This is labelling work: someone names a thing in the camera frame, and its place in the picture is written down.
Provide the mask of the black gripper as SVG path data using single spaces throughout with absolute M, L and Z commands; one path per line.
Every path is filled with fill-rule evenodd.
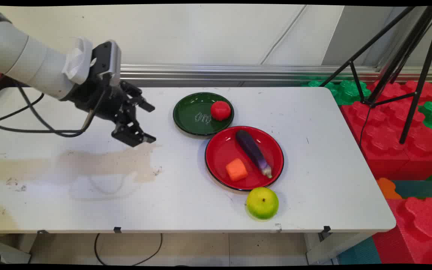
M 146 101 L 138 87 L 125 80 L 112 87 L 110 79 L 110 75 L 89 78 L 83 84 L 75 85 L 62 101 L 70 101 L 86 112 L 95 110 L 96 117 L 115 123 L 111 136 L 128 146 L 155 142 L 156 137 L 140 127 L 135 106 L 149 113 L 155 107 Z

